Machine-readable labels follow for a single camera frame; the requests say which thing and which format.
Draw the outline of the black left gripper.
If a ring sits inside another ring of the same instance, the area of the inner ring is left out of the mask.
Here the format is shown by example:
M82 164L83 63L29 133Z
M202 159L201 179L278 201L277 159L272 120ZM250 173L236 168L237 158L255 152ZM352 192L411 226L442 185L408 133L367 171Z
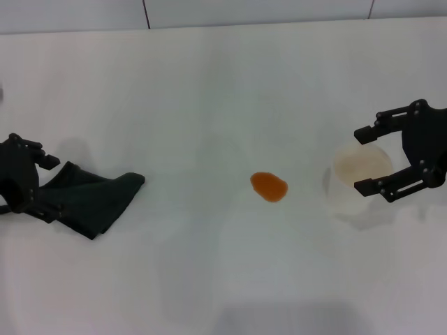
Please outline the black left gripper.
M1 197L16 214L24 213L51 223L65 212L63 193L58 189L39 189L37 164L52 170L60 160L46 154L40 142L21 138L11 133L1 143Z

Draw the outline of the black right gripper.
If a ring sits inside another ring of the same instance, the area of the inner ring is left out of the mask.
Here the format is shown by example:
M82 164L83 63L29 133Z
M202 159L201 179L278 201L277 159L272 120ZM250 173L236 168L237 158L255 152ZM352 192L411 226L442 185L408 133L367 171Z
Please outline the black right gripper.
M388 176L356 181L354 188L362 196L381 195L391 203L446 181L446 110L431 107L425 99L416 100L377 112L373 126L355 130L354 137L368 144L399 131L411 166Z

